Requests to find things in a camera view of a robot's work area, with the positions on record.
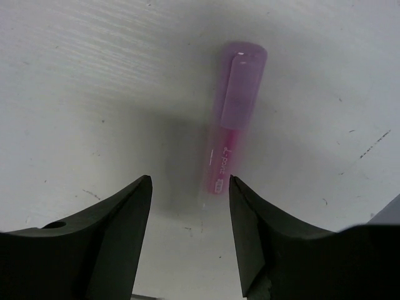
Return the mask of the pastel purple highlighter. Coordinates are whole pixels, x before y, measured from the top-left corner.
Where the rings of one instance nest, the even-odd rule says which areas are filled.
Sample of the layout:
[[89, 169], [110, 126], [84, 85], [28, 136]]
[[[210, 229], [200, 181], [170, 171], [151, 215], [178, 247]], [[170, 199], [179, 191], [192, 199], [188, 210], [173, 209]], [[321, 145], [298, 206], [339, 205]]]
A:
[[222, 49], [198, 198], [202, 210], [216, 205], [227, 193], [267, 58], [266, 49], [252, 42], [232, 41]]

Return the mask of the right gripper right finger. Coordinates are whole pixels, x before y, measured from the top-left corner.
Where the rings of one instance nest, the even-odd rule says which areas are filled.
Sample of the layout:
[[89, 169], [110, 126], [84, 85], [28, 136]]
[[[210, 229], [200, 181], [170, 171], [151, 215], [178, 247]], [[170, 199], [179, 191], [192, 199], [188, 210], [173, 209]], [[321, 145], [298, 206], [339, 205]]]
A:
[[244, 298], [399, 298], [398, 198], [339, 232], [288, 214], [236, 176], [229, 207]]

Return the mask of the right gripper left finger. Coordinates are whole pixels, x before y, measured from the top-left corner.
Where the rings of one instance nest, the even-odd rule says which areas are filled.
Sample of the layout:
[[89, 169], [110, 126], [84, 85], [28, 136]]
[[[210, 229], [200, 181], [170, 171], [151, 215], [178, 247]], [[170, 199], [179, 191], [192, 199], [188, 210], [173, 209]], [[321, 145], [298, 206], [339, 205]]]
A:
[[130, 299], [151, 207], [149, 176], [42, 228], [1, 234], [2, 299]]

